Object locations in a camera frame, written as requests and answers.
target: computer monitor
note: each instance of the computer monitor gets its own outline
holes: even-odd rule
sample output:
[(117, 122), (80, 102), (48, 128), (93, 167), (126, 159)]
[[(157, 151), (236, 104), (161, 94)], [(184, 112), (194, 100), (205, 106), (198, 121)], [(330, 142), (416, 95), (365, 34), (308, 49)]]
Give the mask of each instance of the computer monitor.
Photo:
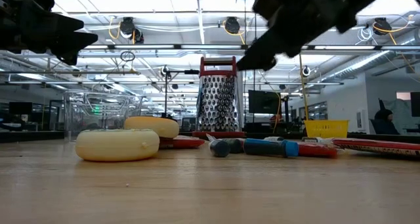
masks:
[(411, 116), (420, 117), (420, 92), (412, 92), (411, 97)]
[(26, 115), (32, 113), (32, 102), (9, 102), (9, 114)]
[(254, 91), (249, 90), (249, 113), (261, 113), (261, 114), (282, 114), (282, 106), (280, 105), (277, 93), (267, 91)]

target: cheese wheel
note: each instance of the cheese wheel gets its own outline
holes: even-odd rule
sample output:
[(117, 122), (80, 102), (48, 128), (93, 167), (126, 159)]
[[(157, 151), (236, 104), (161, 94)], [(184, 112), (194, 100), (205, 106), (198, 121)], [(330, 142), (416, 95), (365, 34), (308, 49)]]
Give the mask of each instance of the cheese wheel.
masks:
[(177, 122), (148, 116), (134, 116), (127, 118), (124, 123), (125, 129), (151, 129), (163, 138), (175, 138), (179, 134)]
[(159, 136), (150, 129), (83, 131), (77, 136), (75, 149), (79, 157), (90, 161), (141, 160), (159, 150)]

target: red cutting board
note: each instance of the red cutting board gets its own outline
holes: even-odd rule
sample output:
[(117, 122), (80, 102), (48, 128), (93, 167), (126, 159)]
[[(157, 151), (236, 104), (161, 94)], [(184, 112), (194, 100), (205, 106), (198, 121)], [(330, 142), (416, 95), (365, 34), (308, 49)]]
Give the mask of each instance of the red cutting board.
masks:
[(178, 135), (174, 139), (160, 138), (159, 148), (197, 148), (203, 143), (199, 138)]
[(420, 145), (369, 139), (333, 139), (334, 145), (352, 150), (420, 157)]
[(297, 144), (299, 145), (299, 156), (325, 158), (337, 157), (336, 148), (330, 148), (320, 143), (297, 142)]

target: person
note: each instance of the person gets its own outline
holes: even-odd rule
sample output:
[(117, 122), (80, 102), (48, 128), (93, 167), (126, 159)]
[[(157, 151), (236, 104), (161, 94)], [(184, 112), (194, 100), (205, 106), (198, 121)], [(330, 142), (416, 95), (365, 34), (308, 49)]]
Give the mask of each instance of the person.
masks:
[(380, 109), (375, 114), (375, 132), (378, 135), (399, 135), (392, 120), (394, 116), (391, 110)]

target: wooden table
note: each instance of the wooden table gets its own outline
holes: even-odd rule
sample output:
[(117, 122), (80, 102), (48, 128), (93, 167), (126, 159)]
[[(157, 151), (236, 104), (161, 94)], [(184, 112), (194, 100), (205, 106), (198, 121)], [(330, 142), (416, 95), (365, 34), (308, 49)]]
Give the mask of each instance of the wooden table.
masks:
[(0, 223), (416, 223), (420, 162), (213, 158), (207, 147), (95, 163), (74, 145), (0, 145)]

